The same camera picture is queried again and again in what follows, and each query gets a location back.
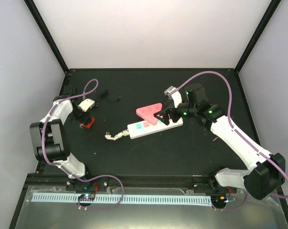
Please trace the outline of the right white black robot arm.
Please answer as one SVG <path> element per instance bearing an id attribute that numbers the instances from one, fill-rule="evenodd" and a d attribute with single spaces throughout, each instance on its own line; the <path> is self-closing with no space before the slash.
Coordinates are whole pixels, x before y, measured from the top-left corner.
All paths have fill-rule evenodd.
<path id="1" fill-rule="evenodd" d="M 182 100 L 177 88 L 170 86 L 164 94 L 169 101 L 154 117 L 165 125 L 176 123 L 184 117 L 196 121 L 222 139 L 243 161 L 245 170 L 220 168 L 212 173 L 208 187 L 220 192 L 224 187 L 245 189 L 252 197 L 262 200 L 285 182 L 285 158 L 272 154 L 247 136 L 221 108 L 211 104 L 205 89 L 199 83 L 185 88 L 187 102 Z"/>

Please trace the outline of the red cube plug adapter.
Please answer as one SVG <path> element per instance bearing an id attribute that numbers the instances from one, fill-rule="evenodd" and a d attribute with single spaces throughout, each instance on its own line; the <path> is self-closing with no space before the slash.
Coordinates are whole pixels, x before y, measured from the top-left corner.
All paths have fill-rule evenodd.
<path id="1" fill-rule="evenodd" d="M 81 121 L 79 123 L 79 127 L 90 129 L 94 122 L 95 122 L 95 118 L 93 116 L 89 116 L 85 121 Z"/>

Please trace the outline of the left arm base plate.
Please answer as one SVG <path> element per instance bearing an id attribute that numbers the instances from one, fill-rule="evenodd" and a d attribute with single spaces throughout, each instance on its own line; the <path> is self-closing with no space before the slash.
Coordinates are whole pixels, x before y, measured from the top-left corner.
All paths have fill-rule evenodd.
<path id="1" fill-rule="evenodd" d="M 66 183 L 66 191 L 74 191 L 80 194 L 76 198 L 76 204 L 82 207 L 90 207 L 97 200 L 99 192 L 105 192 L 108 186 L 108 177 L 102 177 L 90 182 L 81 182 L 77 179 L 69 179 Z"/>

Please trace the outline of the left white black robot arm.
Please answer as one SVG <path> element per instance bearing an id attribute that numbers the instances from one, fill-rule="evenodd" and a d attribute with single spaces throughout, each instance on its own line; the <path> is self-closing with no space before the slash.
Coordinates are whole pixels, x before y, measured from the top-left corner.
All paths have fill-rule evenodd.
<path id="1" fill-rule="evenodd" d="M 87 166 L 72 154 L 64 123 L 69 114 L 72 114 L 80 127 L 89 129 L 95 121 L 88 111 L 94 102 L 80 102 L 73 97 L 76 94 L 76 88 L 65 86 L 62 94 L 53 99 L 48 114 L 41 121 L 30 125 L 30 134 L 34 155 L 38 161 L 61 169 L 70 179 L 77 179 L 76 184 L 82 190 L 89 190 L 94 180 Z"/>

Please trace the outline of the white power strip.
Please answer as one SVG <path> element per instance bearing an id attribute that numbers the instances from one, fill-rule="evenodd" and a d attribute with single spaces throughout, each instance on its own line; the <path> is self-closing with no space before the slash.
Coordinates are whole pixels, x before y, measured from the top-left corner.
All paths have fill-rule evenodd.
<path id="1" fill-rule="evenodd" d="M 147 121 L 140 121 L 127 125 L 130 139 L 144 137 L 154 133 L 162 132 L 172 128 L 176 128 L 183 125 L 183 119 L 180 118 L 176 123 L 170 119 L 169 125 L 165 125 L 161 120 L 158 120 L 156 125 L 152 125 Z"/>

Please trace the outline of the black plug with thin cable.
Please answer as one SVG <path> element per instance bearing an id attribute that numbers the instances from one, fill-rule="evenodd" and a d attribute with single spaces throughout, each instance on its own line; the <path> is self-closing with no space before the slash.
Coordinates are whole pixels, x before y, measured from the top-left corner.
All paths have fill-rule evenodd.
<path id="1" fill-rule="evenodd" d="M 104 90 L 100 95 L 99 95 L 100 99 L 107 99 L 109 102 L 118 102 L 121 100 L 121 97 L 118 97 L 116 99 L 110 99 L 109 98 L 109 90 Z"/>

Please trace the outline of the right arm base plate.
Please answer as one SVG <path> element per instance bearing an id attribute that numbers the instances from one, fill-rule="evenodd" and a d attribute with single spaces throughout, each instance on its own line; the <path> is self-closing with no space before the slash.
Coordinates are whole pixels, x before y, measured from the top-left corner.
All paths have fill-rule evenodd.
<path id="1" fill-rule="evenodd" d="M 212 176 L 193 176 L 192 187 L 204 193 L 227 193 L 229 191 L 237 193 L 237 188 L 220 186 Z"/>

